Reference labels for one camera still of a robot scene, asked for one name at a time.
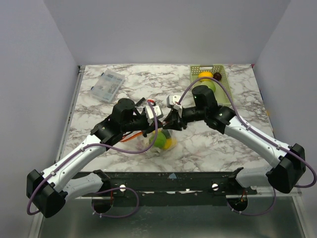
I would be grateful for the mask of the clear zip bag orange zipper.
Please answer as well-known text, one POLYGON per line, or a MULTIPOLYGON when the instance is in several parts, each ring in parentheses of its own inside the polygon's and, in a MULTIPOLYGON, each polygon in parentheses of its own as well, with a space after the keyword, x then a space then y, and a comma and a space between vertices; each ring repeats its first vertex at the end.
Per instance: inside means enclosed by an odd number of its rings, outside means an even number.
MULTIPOLYGON (((171 138, 175 138, 176 139, 176 136, 174 135, 173 131, 170 130, 170 129, 168 129, 168 130, 171 133, 171 138)), ((132 134, 124 135, 124 137, 122 138, 122 140, 120 142, 121 143, 125 143, 127 145, 128 150, 137 149, 136 142, 137 142, 137 139, 140 138, 140 137, 144 137, 142 135, 141 131, 140 132, 134 132, 132 134)), ((152 133, 148 134, 146 137, 148 137, 150 139, 151 144, 154 145, 154 142, 155 142, 155 131, 153 131, 152 133)), ((172 149, 169 149, 169 150, 159 149, 160 153, 158 155, 165 154, 167 151, 170 151, 172 149)))

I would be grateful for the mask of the yellow banana toy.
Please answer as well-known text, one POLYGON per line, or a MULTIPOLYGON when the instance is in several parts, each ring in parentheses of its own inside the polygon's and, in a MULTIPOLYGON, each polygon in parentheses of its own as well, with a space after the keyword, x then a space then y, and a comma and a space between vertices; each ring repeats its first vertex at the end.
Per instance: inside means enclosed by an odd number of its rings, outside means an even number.
POLYGON ((175 147, 177 144, 177 140, 175 138, 168 138, 166 143, 163 146, 163 150, 169 150, 175 147))

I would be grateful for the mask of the small bright green vegetable toy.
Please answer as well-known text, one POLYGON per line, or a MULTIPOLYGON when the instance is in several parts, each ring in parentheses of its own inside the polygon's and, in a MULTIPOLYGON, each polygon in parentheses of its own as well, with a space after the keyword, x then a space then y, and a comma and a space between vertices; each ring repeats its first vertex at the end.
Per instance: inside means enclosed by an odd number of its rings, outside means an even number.
POLYGON ((162 149, 164 145, 166 144, 166 141, 167 141, 166 136, 162 132, 159 131, 157 134, 157 138, 154 142, 154 146, 156 148, 162 149))

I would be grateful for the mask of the grey oyster mushroom toy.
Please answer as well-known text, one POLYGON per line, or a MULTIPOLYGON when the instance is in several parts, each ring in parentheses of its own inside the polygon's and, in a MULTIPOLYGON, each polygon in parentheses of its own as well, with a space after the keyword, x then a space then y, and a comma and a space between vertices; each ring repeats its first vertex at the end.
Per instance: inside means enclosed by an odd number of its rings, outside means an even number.
MULTIPOLYGON (((136 147, 138 151, 141 151, 148 148, 150 144, 151 142, 148 137, 140 137, 137 139, 136 147)), ((152 146, 150 149, 145 151, 145 153, 148 155, 158 155, 160 153, 160 150, 155 146, 152 146)))

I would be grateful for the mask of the green cabbage toy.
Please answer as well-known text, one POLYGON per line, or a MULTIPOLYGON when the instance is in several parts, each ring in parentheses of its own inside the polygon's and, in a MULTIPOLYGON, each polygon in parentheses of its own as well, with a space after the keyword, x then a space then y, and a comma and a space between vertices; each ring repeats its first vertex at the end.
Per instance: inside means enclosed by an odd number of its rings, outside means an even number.
POLYGON ((209 89, 211 89, 214 93, 216 92, 216 86, 213 81, 206 80, 206 81, 200 81, 199 86, 204 85, 207 86, 209 89))

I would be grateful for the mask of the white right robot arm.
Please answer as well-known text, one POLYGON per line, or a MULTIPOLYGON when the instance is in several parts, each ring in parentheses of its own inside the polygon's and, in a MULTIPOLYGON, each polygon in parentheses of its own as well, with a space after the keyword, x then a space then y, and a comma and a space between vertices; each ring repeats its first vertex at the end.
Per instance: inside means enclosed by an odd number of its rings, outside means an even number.
POLYGON ((268 165, 258 168, 238 168, 229 177, 228 189, 239 194, 251 186, 271 186, 282 193, 290 193, 306 170, 305 151, 299 144, 289 146, 251 127, 227 106, 218 105, 213 91, 205 85, 192 89, 195 106, 184 108, 180 96, 169 95, 170 108, 165 118, 165 129, 183 130, 194 121, 230 136, 255 151, 268 165))

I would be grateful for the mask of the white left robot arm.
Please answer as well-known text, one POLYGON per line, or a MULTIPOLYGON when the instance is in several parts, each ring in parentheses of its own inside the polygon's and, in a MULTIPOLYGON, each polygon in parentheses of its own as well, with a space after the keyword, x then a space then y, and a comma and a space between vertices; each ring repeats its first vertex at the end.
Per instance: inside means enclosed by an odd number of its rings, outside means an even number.
POLYGON ((126 185, 115 185, 104 172, 97 170, 90 174, 74 178, 88 163, 108 149, 124 152, 115 147, 126 132, 152 131, 157 136, 159 121, 163 117, 161 108, 148 102, 142 112, 138 112, 131 99, 120 99, 114 105, 112 113, 91 130, 85 140, 70 154, 42 172, 32 170, 27 176, 27 214, 34 215, 30 207, 34 204, 37 211, 46 218, 58 213, 66 202, 86 194, 104 196, 117 190, 125 192, 126 185))

